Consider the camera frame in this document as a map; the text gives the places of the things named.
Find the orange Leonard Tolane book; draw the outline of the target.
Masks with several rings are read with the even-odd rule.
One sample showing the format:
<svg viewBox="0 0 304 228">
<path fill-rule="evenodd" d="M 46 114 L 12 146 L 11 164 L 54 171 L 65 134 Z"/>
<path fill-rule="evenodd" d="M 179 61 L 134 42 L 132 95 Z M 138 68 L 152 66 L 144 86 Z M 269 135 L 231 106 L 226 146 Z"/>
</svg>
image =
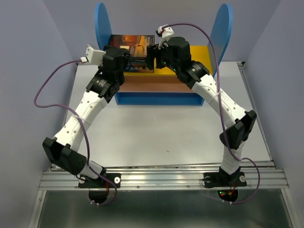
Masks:
<svg viewBox="0 0 304 228">
<path fill-rule="evenodd" d="M 147 47 L 154 45 L 154 35 L 114 35 L 110 36 L 108 45 L 115 48 L 124 48 L 130 52 L 131 57 L 145 58 Z"/>
</svg>

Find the Three Days to See book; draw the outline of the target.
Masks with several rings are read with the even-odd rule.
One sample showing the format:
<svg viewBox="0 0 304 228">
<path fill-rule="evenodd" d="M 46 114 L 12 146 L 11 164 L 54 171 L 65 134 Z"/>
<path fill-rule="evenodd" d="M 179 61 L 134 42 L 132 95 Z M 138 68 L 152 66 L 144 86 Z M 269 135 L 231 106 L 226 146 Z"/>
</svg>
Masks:
<svg viewBox="0 0 304 228">
<path fill-rule="evenodd" d="M 137 57 L 131 57 L 130 61 L 132 63 L 135 62 L 135 63 L 140 63 L 140 64 L 146 64 L 146 58 L 144 58 L 144 57 L 139 57 L 139 58 L 137 58 Z"/>
</svg>

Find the Jane Eyre book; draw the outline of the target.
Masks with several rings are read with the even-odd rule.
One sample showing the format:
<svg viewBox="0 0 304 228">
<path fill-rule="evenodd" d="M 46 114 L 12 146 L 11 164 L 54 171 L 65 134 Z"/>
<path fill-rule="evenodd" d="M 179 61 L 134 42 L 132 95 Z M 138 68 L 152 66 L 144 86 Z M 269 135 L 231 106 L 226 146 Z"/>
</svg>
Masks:
<svg viewBox="0 0 304 228">
<path fill-rule="evenodd" d="M 137 63 L 131 63 L 128 64 L 125 72 L 133 72 L 133 73 L 153 73 L 154 70 L 150 70 L 146 64 L 137 64 Z"/>
</svg>

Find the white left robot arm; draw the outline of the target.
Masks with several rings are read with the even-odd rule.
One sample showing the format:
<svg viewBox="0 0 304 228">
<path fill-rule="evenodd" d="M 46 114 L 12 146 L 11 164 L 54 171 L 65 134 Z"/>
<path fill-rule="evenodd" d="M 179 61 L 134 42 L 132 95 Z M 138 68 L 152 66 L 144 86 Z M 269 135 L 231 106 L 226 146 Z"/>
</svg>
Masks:
<svg viewBox="0 0 304 228">
<path fill-rule="evenodd" d="M 125 48 L 105 46 L 103 50 L 97 50 L 88 46 L 80 62 L 96 65 L 98 71 L 86 86 L 77 108 L 67 108 L 72 115 L 63 128 L 42 143 L 52 164 L 72 175 L 89 178 L 95 187 L 101 187 L 105 182 L 112 184 L 112 181 L 106 178 L 103 166 L 90 160 L 86 132 L 124 83 L 124 70 L 129 59 L 130 53 Z"/>
</svg>

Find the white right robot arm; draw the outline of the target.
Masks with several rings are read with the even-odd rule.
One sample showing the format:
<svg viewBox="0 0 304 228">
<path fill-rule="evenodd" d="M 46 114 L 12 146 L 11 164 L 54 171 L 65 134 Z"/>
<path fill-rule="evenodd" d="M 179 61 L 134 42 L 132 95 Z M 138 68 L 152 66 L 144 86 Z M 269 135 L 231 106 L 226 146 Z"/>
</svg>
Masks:
<svg viewBox="0 0 304 228">
<path fill-rule="evenodd" d="M 224 145 L 223 160 L 218 172 L 204 174 L 203 186 L 246 186 L 244 173 L 240 170 L 241 154 L 255 124 L 256 112 L 239 106 L 220 88 L 218 80 L 201 62 L 192 60 L 190 45 L 182 37 L 148 46 L 145 61 L 149 69 L 170 69 L 220 116 L 223 132 L 219 138 Z"/>
</svg>

